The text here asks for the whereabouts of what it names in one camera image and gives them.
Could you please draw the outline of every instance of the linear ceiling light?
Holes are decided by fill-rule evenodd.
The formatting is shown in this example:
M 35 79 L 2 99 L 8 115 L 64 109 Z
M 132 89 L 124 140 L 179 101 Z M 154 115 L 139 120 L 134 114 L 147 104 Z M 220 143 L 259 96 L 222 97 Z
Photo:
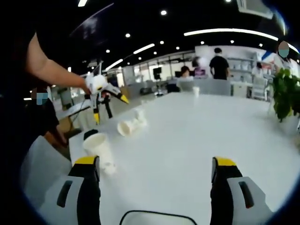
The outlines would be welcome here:
M 154 46 L 155 46 L 155 44 L 147 45 L 147 46 L 145 46 L 145 47 L 143 47 L 143 48 L 140 48 L 139 50 L 134 51 L 133 54 L 138 54 L 138 53 L 140 53 L 140 52 L 142 52 L 142 51 L 144 51 L 144 50 L 146 50 L 146 49 L 152 48 L 152 47 L 154 47 Z
M 111 68 L 113 68 L 114 66 L 118 65 L 118 64 L 121 63 L 122 61 L 123 61 L 123 59 L 120 59 L 120 60 L 114 62 L 114 63 L 111 64 L 109 67 L 107 67 L 107 68 L 105 69 L 105 71 L 108 71 L 109 69 L 111 69 Z
M 88 1 L 88 0 L 80 0 L 79 3 L 78 3 L 78 7 L 83 7 L 83 6 L 85 6 L 85 4 L 86 4 L 87 1 Z
M 259 35 L 265 38 L 270 38 L 274 41 L 278 41 L 278 38 L 275 36 L 272 36 L 270 34 L 265 34 L 261 33 L 258 31 L 254 30 L 245 30 L 245 29 L 236 29 L 236 28 L 216 28 L 216 29 L 207 29 L 207 30 L 196 30 L 196 31 L 191 31 L 184 33 L 184 36 L 190 36 L 190 35 L 195 35 L 195 34 L 207 34 L 207 33 L 216 33 L 216 32 L 237 32 L 237 33 L 246 33 L 246 34 L 254 34 L 254 35 Z M 289 44 L 289 47 L 293 49 L 296 53 L 299 54 L 299 51 L 297 48 Z

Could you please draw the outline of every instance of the green leaves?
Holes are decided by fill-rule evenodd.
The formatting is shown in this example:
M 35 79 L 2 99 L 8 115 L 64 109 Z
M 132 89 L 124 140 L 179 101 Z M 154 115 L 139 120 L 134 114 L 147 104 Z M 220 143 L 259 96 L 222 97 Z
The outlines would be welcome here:
M 293 110 L 293 114 L 300 113 L 300 79 L 291 75 L 289 69 L 281 68 L 273 79 L 274 110 L 280 122 Z

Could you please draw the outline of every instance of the white table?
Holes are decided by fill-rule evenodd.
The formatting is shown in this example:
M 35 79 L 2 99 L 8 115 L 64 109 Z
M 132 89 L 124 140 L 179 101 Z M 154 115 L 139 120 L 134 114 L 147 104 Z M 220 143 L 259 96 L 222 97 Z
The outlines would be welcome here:
M 171 93 L 144 105 L 149 125 L 132 137 L 116 130 L 132 110 L 100 126 L 118 167 L 100 177 L 101 222 L 116 225 L 129 210 L 153 210 L 210 224 L 213 156 L 236 162 L 278 210 L 300 172 L 300 154 L 267 118 L 268 107 L 252 99 Z M 70 139 L 72 162 L 86 155 L 82 142 L 83 133 Z

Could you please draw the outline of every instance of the black ceiling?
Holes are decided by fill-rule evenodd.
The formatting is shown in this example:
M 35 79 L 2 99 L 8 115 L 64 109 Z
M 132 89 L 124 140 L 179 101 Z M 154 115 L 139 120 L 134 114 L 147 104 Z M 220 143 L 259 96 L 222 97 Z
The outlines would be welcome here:
M 78 0 L 38 1 L 36 23 L 41 46 L 48 57 L 65 67 L 72 66 L 72 70 L 78 73 L 86 72 L 91 59 L 101 58 L 103 68 L 119 59 L 124 61 L 118 66 L 127 65 L 127 62 L 133 65 L 140 62 L 138 57 L 144 61 L 176 51 L 192 50 L 201 41 L 208 45 L 230 45 L 233 39 L 235 45 L 251 47 L 262 43 L 262 48 L 269 51 L 274 51 L 276 46 L 271 39 L 242 33 L 183 35 L 194 30 L 241 28 L 282 36 L 275 20 L 239 13 L 236 0 L 231 3 L 225 0 L 88 0 L 84 7 L 77 5 Z M 163 9 L 167 11 L 166 16 L 160 15 Z M 82 22 L 92 15 L 92 19 L 97 20 L 95 32 L 84 39 Z M 295 38 L 289 37 L 288 41 L 297 46 Z M 133 55 L 133 51 L 151 43 L 156 46 Z

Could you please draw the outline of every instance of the white paper cup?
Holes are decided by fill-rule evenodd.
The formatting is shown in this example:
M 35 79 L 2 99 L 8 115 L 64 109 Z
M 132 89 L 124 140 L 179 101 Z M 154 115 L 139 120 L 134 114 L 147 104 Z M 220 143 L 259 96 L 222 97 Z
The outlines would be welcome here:
M 89 156 L 99 156 L 100 169 L 114 166 L 113 156 L 108 142 L 108 138 L 103 133 L 89 136 L 83 142 L 83 148 Z
M 196 97 L 199 97 L 200 88 L 199 88 L 199 87 L 193 87 L 193 92 L 194 92 L 194 95 L 195 95 Z
M 133 119 L 118 123 L 117 130 L 122 136 L 130 136 L 140 127 L 141 122 L 137 119 Z

